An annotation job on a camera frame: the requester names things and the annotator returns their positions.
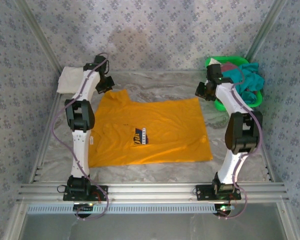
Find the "orange shirt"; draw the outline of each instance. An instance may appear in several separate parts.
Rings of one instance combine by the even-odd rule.
[[[142,103],[126,90],[102,97],[90,135],[90,168],[212,158],[198,98]]]

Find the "printed logo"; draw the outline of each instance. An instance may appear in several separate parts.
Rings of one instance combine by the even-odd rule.
[[[149,139],[145,128],[142,128],[142,130],[138,128],[135,129],[133,142],[134,144],[143,144],[143,145],[149,143]]]

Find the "pink cloth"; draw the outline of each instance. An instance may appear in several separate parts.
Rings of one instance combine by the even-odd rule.
[[[238,68],[236,65],[234,65],[233,63],[228,61],[225,64],[221,65],[221,72],[223,73],[223,72],[230,71],[230,70],[233,70],[236,68]]]

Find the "glass panel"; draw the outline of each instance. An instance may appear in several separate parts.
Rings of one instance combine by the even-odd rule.
[[[285,240],[277,205],[249,204],[235,219],[213,214],[27,215],[19,240]]]

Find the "cable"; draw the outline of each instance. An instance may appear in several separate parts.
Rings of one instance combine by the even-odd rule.
[[[110,70],[110,63],[109,63],[109,60],[107,60],[106,62],[108,63],[108,71],[106,71],[106,72],[104,73],[105,75],[107,75],[107,74],[109,73],[109,70]]]
[[[242,72],[242,70],[241,70],[238,66],[236,66],[236,65],[234,65],[234,64],[232,64],[232,63],[226,63],[225,65],[232,65],[232,66],[235,66],[235,67],[240,71],[240,73],[241,73],[241,75],[242,75],[242,81],[233,84],[233,86],[231,87],[231,94],[232,94],[233,98],[235,99],[235,101],[240,105],[240,107],[242,107],[242,108],[243,108],[243,109],[244,109],[244,110],[252,117],[252,119],[254,120],[254,122],[255,122],[255,124],[256,124],[256,126],[257,126],[257,128],[258,128],[258,132],[259,132],[259,142],[258,142],[258,144],[257,144],[257,146],[256,146],[256,149],[255,149],[253,152],[246,153],[246,154],[242,154],[242,155],[240,156],[239,161],[238,161],[237,164],[235,165],[234,170],[233,170],[233,174],[232,174],[232,182],[233,182],[233,186],[234,186],[236,189],[239,189],[239,190],[244,194],[244,205],[243,205],[243,209],[242,209],[239,213],[237,213],[236,215],[234,215],[234,216],[224,216],[224,217],[221,217],[221,218],[224,218],[224,219],[234,219],[234,218],[236,218],[236,217],[239,217],[239,216],[246,210],[247,204],[248,204],[248,195],[247,195],[247,192],[246,192],[242,187],[238,186],[237,183],[236,183],[236,174],[237,174],[237,170],[238,170],[240,164],[241,164],[241,163],[243,164],[244,161],[245,161],[245,159],[247,159],[247,158],[245,158],[245,157],[255,155],[256,152],[260,149],[260,147],[261,147],[261,145],[262,145],[262,142],[263,142],[263,133],[262,133],[261,125],[260,125],[258,119],[256,118],[256,116],[255,116],[255,115],[254,115],[254,114],[253,114],[253,113],[252,113],[245,105],[243,105],[243,104],[241,103],[241,101],[237,98],[237,96],[236,96],[236,94],[235,94],[235,91],[237,91],[237,90],[235,89],[235,87],[238,86],[238,85],[243,84],[243,83],[245,82],[245,80],[246,80],[246,79],[245,79],[244,73]]]
[[[230,198],[232,198],[235,201],[234,207],[236,207],[237,206],[237,199],[232,194],[230,194]]]
[[[100,195],[97,191],[92,192],[93,195],[97,195],[99,203],[101,203]]]
[[[197,188],[194,187],[194,189],[192,190],[192,194],[195,195],[195,196],[197,196],[197,193],[194,192],[196,189],[197,189]]]
[[[62,186],[62,187],[67,187],[67,185],[62,185],[62,184],[61,184],[61,185],[59,185],[59,186],[56,187],[56,191],[57,191],[58,193],[63,194],[65,191],[59,191],[59,188],[60,188],[61,186]]]
[[[53,121],[52,121],[52,124],[51,124],[51,126],[50,126],[52,135],[54,136],[54,138],[55,138],[59,143],[61,143],[63,146],[65,146],[65,147],[71,152],[71,154],[72,154],[72,156],[73,156],[73,158],[74,158],[74,160],[75,160],[75,162],[76,162],[78,168],[80,169],[80,171],[82,172],[82,174],[84,175],[84,177],[85,177],[86,179],[88,179],[92,184],[94,184],[94,185],[97,187],[97,189],[99,189],[99,190],[102,192],[102,194],[105,196],[105,198],[106,198],[106,206],[105,206],[103,212],[100,213],[100,214],[97,215],[97,216],[88,217],[88,218],[82,218],[82,217],[79,217],[79,212],[80,212],[80,210],[81,210],[82,208],[84,208],[84,207],[79,207],[79,208],[77,209],[76,213],[75,213],[75,216],[77,217],[78,220],[82,220],[82,221],[99,219],[99,218],[101,218],[103,215],[105,215],[106,212],[107,212],[107,210],[108,210],[108,207],[109,207],[109,198],[108,198],[107,193],[106,193],[106,192],[98,185],[98,183],[97,183],[96,181],[92,180],[92,179],[85,173],[85,171],[83,170],[83,168],[81,167],[81,165],[80,165],[80,163],[79,163],[79,160],[78,160],[78,158],[77,158],[77,156],[76,156],[76,154],[75,154],[73,148],[70,147],[69,145],[67,145],[65,142],[63,142],[62,140],[60,140],[60,139],[56,136],[54,128],[55,128],[55,123],[56,123],[56,121],[57,121],[57,118],[58,118],[62,113],[64,113],[65,110],[66,110],[69,106],[71,106],[77,99],[79,99],[79,98],[82,96],[82,92],[84,91],[84,88],[85,88],[85,86],[86,86],[86,83],[87,83],[87,81],[89,80],[89,77],[91,76],[91,74],[92,74],[96,69],[98,69],[99,67],[101,67],[101,66],[108,60],[108,56],[109,56],[108,53],[106,53],[106,52],[101,52],[101,53],[99,53],[98,55],[106,55],[106,58],[105,58],[99,65],[97,65],[94,69],[92,69],[92,70],[88,73],[87,77],[85,78],[85,80],[84,80],[84,82],[83,82],[82,88],[80,89],[80,92],[79,92],[78,96],[75,97],[75,98],[74,98],[71,102],[69,102],[66,106],[64,106],[59,112],[57,112],[57,114],[55,115],[55,117],[54,117],[54,119],[53,119]]]

